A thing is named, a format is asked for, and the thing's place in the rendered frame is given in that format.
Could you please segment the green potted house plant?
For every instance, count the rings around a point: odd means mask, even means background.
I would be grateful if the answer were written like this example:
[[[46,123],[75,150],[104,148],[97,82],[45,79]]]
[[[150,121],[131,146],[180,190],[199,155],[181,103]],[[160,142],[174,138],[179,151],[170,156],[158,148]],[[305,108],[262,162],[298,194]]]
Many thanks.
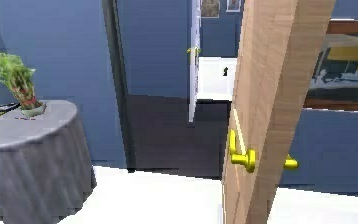
[[[34,73],[35,69],[27,67],[20,56],[0,52],[0,82],[18,100],[21,113],[28,118],[46,110],[46,104],[35,96]]]

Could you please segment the brown framed wall picture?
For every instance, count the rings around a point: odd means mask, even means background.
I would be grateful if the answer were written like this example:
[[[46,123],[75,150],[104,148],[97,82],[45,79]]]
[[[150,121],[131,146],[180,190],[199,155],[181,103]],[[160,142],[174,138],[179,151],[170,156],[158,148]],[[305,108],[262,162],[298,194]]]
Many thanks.
[[[358,20],[329,22],[304,107],[358,111]]]

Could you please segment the white framed wall picture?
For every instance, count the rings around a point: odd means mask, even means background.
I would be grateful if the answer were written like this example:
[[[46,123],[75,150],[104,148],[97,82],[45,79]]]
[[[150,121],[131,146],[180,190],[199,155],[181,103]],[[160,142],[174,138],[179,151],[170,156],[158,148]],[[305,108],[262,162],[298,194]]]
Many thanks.
[[[242,0],[226,0],[227,12],[239,12],[241,10]]]

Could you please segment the black remote control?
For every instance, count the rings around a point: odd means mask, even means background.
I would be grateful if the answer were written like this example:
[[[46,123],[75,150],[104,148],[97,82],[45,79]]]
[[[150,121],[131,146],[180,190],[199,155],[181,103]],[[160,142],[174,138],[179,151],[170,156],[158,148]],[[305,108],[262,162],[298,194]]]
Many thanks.
[[[7,113],[9,111],[17,109],[19,106],[19,103],[8,103],[0,105],[0,113]]]

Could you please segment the light wooden room door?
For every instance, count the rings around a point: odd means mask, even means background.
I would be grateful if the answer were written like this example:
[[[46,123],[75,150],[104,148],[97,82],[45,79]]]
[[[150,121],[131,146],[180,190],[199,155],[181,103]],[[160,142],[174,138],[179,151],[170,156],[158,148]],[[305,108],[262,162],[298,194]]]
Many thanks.
[[[223,224],[267,224],[336,0],[245,0],[222,173]],[[232,164],[231,129],[256,152]]]

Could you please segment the round grey draped table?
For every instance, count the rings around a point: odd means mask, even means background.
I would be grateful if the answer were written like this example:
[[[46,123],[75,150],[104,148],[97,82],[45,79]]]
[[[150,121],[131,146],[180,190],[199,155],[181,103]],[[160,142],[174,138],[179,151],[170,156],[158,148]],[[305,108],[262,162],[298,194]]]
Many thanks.
[[[25,120],[14,110],[0,117],[0,220],[57,224],[82,207],[95,187],[78,110],[49,100],[42,115]]]

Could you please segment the grey framed wall picture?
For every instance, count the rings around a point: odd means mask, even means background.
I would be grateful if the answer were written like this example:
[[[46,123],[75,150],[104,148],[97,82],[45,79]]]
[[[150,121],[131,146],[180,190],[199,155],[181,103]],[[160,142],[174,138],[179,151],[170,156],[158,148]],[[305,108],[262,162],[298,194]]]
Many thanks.
[[[220,0],[202,0],[201,16],[203,18],[218,18],[220,11]]]

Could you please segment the white room door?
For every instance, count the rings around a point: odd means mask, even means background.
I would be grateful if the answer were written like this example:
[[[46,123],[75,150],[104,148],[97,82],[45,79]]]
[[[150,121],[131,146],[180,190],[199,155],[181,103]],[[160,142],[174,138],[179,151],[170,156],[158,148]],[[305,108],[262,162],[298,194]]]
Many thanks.
[[[191,0],[191,46],[200,48],[200,27],[201,27],[201,0]],[[190,55],[190,76],[189,76],[189,122],[195,119],[196,102],[198,94],[198,73],[199,54]]]

